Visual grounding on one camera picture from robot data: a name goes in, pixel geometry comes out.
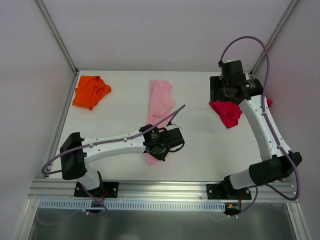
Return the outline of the light pink t shirt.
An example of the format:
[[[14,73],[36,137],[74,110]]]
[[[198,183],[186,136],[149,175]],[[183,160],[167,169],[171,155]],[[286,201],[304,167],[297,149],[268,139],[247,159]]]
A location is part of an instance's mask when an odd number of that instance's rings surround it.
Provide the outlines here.
[[[148,91],[146,124],[155,125],[172,113],[176,102],[171,96],[173,86],[167,80],[152,79]]]

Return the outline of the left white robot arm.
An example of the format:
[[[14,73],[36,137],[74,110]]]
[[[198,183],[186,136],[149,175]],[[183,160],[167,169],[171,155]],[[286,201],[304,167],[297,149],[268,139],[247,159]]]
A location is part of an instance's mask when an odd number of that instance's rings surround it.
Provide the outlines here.
[[[125,154],[148,154],[165,161],[169,153],[181,150],[185,140],[178,126],[158,128],[151,124],[133,132],[105,138],[83,138],[79,132],[68,136],[60,147],[62,179],[76,180],[93,197],[103,191],[101,174],[90,164],[104,158]]]

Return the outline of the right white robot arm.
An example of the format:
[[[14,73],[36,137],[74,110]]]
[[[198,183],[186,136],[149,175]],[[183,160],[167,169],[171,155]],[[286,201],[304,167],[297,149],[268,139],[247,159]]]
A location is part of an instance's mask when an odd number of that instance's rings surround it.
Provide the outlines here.
[[[268,185],[289,177],[302,162],[302,156],[292,152],[277,129],[261,82],[246,78],[240,60],[219,61],[218,65],[221,74],[209,79],[210,98],[239,106],[250,124],[261,157],[261,162],[223,179],[220,190],[226,198],[232,199],[249,187]]]

